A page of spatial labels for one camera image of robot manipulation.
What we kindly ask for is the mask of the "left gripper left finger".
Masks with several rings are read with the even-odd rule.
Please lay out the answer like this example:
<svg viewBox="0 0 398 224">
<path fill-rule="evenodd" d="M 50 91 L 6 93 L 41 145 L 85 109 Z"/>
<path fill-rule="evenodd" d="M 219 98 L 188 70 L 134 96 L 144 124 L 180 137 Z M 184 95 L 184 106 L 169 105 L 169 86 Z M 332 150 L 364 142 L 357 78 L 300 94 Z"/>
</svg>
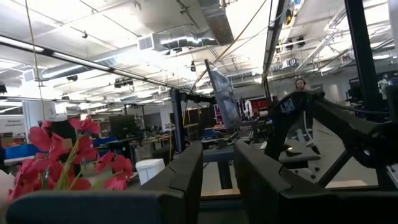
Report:
<svg viewBox="0 0 398 224">
<path fill-rule="evenodd" d="M 138 190 L 41 191 L 13 201 L 6 223 L 196 223 L 203 150 L 191 144 Z"/>
</svg>

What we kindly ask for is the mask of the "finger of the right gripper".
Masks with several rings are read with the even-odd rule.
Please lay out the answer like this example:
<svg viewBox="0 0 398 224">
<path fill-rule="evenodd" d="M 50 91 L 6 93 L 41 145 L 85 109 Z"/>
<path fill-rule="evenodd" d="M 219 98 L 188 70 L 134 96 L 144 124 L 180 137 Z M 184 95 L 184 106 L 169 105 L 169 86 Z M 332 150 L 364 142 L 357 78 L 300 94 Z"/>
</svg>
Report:
<svg viewBox="0 0 398 224">
<path fill-rule="evenodd" d="M 280 157 L 281 153 L 286 156 L 294 156 L 294 140 L 289 139 L 289 128 L 281 129 L 277 133 L 277 158 Z"/>
<path fill-rule="evenodd" d="M 278 161 L 284 145 L 284 131 L 274 124 L 268 125 L 266 155 Z"/>
</svg>

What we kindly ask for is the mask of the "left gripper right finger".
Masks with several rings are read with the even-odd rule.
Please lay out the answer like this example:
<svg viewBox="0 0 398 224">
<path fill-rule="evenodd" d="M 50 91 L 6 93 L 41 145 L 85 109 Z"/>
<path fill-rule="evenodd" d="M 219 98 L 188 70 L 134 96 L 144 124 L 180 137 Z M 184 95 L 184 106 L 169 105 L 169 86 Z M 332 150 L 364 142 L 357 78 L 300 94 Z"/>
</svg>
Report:
<svg viewBox="0 0 398 224">
<path fill-rule="evenodd" d="M 234 168 L 250 223 L 397 223 L 397 192 L 325 189 L 242 141 Z"/>
</svg>

